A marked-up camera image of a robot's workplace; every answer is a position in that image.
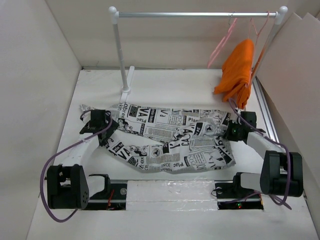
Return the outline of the newspaper print trousers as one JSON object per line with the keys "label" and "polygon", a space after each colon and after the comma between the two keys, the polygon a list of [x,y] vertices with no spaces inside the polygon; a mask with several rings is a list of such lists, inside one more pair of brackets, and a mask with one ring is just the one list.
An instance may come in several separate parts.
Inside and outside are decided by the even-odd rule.
{"label": "newspaper print trousers", "polygon": [[107,112],[117,127],[100,137],[112,155],[145,172],[170,174],[220,170],[236,163],[223,138],[235,114],[219,109],[179,109],[120,102]]}

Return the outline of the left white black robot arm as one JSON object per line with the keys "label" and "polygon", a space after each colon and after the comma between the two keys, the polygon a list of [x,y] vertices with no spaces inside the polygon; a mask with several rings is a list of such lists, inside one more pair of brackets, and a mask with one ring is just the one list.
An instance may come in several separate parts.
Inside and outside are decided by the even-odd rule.
{"label": "left white black robot arm", "polygon": [[46,172],[47,205],[50,209],[85,209],[91,197],[107,198],[111,180],[106,173],[89,173],[85,168],[91,155],[108,140],[118,128],[108,110],[86,111],[89,120],[79,132],[79,140],[62,150],[67,157]]}

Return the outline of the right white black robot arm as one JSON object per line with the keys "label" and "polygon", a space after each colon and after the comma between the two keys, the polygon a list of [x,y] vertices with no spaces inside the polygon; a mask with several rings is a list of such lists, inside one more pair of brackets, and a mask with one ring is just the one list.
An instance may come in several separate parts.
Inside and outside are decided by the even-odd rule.
{"label": "right white black robot arm", "polygon": [[261,173],[238,172],[231,191],[243,197],[249,190],[265,195],[300,197],[304,191],[302,156],[267,137],[255,128],[255,112],[243,111],[236,120],[229,120],[224,139],[242,141],[262,158]]}

